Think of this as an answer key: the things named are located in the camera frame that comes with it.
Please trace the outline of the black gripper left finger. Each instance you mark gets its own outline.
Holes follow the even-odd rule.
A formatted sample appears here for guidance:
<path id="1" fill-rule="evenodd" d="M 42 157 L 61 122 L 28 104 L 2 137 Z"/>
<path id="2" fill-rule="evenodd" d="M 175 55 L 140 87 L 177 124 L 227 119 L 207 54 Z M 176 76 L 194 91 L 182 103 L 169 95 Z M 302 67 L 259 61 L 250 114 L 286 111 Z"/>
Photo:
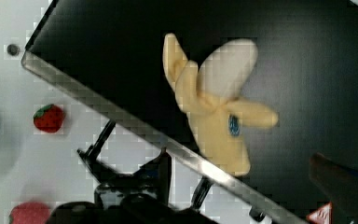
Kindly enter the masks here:
<path id="1" fill-rule="evenodd" d="M 94 201 L 64 203 L 55 208 L 46 224 L 218 224 L 198 210 L 210 185 L 196 188 L 195 200 L 185 209 L 169 207 L 172 158 L 166 151 L 124 175 L 91 154 L 80 159 L 99 182 Z"/>

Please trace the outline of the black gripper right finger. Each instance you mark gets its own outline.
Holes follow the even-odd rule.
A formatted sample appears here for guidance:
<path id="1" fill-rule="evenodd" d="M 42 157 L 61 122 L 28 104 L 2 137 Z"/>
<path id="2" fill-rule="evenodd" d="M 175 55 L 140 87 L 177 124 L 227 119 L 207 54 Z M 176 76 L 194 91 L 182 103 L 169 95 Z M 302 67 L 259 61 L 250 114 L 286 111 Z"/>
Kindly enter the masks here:
<path id="1" fill-rule="evenodd" d="M 321 153 L 310 157 L 310 181 L 343 213 L 358 224 L 358 170 Z"/>

